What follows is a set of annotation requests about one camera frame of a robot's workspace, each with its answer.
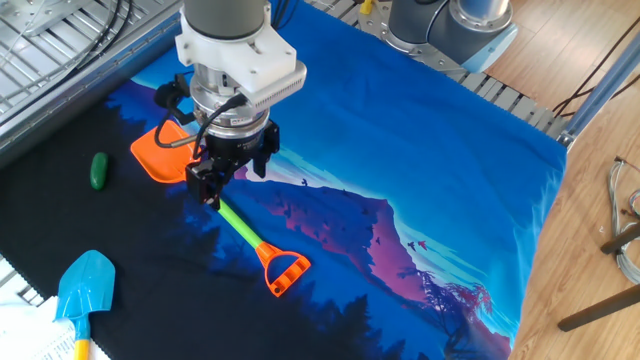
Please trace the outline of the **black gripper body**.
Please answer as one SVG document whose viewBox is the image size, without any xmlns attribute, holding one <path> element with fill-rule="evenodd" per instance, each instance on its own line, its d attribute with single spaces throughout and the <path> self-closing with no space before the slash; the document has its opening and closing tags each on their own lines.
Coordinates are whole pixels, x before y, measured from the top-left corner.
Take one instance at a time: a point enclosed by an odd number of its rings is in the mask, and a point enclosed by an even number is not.
<svg viewBox="0 0 640 360">
<path fill-rule="evenodd" d="M 224 139 L 213 135 L 205 136 L 207 159 L 213 169 L 221 173 L 234 173 L 249 161 L 253 162 L 255 173 L 265 173 L 268 152 L 264 149 L 264 132 L 240 139 Z"/>
</svg>

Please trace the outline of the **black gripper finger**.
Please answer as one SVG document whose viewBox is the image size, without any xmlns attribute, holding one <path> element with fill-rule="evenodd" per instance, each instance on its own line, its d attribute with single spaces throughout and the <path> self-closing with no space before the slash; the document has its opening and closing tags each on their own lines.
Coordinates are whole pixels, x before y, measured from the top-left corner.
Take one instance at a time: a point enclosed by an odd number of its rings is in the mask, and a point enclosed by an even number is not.
<svg viewBox="0 0 640 360">
<path fill-rule="evenodd" d="M 266 176 L 266 165 L 271 156 L 280 149 L 280 129 L 273 121 L 269 120 L 263 132 L 262 142 L 257 153 L 253 157 L 253 171 L 260 177 Z"/>
<path fill-rule="evenodd" d="M 199 204 L 219 210 L 222 189 L 231 178 L 230 169 L 229 161 L 214 158 L 188 164 L 185 175 L 189 194 Z"/>
</svg>

